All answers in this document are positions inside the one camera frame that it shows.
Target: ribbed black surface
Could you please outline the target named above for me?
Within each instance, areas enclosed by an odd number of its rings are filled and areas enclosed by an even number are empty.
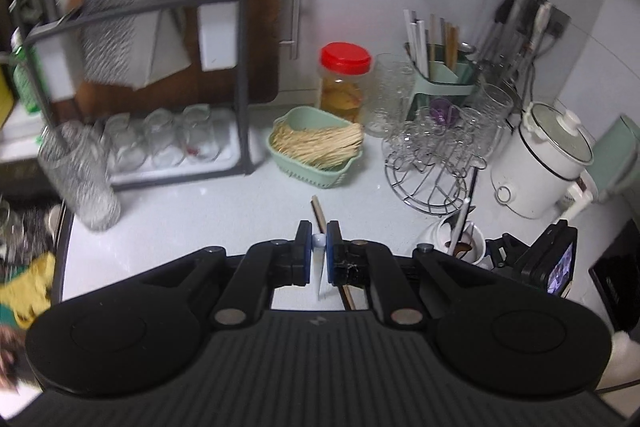
[[[153,391],[105,400],[46,391],[10,422],[18,427],[621,423],[589,393],[523,402],[479,391],[451,374],[418,334],[384,328],[370,311],[267,311],[254,327],[215,334],[193,365]]]

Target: green bottle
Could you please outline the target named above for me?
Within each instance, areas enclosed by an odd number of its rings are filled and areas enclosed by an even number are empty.
[[[38,99],[31,88],[29,83],[29,75],[26,69],[27,53],[24,47],[22,47],[22,39],[20,38],[20,30],[16,30],[11,36],[11,48],[15,58],[22,64],[22,66],[16,66],[14,73],[12,74],[12,80],[15,86],[15,90],[18,92],[18,98],[20,103],[24,106],[25,110],[29,114],[34,114],[40,111],[38,107]],[[42,68],[38,61],[38,57],[34,53],[36,62],[36,69],[38,71],[39,78],[37,79],[42,85]]]

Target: white electric pot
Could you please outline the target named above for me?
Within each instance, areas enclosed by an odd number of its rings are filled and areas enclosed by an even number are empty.
[[[561,199],[593,162],[579,127],[571,111],[563,114],[544,103],[531,103],[492,168],[498,202],[535,219]]]

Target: green plastic basket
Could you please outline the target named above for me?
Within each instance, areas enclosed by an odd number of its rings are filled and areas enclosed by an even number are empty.
[[[351,123],[315,107],[305,106],[291,109],[285,116],[278,118],[273,123],[273,127],[275,128],[277,124],[283,121],[286,121],[294,131],[322,129],[324,127],[346,127]],[[362,156],[362,148],[360,148],[357,156],[347,160],[342,165],[327,170],[316,169],[276,151],[271,146],[271,134],[267,138],[267,148],[280,170],[286,172],[289,176],[320,188],[329,188],[337,184],[351,164]]]

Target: gray metal rack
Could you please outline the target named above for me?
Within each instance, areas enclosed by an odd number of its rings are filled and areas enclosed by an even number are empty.
[[[155,12],[166,9],[174,9],[179,7],[197,7],[203,4],[216,4],[222,2],[238,3],[238,65],[236,66],[236,87],[234,93],[234,113],[238,124],[239,144],[240,144],[240,160],[232,168],[224,171],[201,172],[199,174],[189,174],[178,176],[169,180],[155,180],[136,182],[129,185],[119,187],[123,188],[145,187],[149,185],[163,185],[182,183],[188,181],[196,181],[205,178],[214,178],[220,176],[231,176],[235,174],[251,174],[254,166],[251,162],[249,153],[249,122],[248,122],[248,76],[247,76],[247,2],[248,0],[147,0],[130,4],[128,6],[115,7],[101,12],[91,14],[80,14],[75,19],[61,18],[56,26],[43,30],[36,35],[28,35],[27,26],[21,17],[20,10],[15,11],[15,22],[20,31],[22,45],[26,50],[26,67],[29,73],[31,88],[36,96],[38,105],[42,112],[44,121],[51,130],[55,130],[58,122],[53,114],[49,99],[40,83],[37,81],[37,68],[34,61],[31,47],[38,41],[58,35],[62,32],[77,30],[84,26],[113,20],[117,18],[139,15],[142,13]],[[66,142],[58,131],[55,137],[66,148]]]

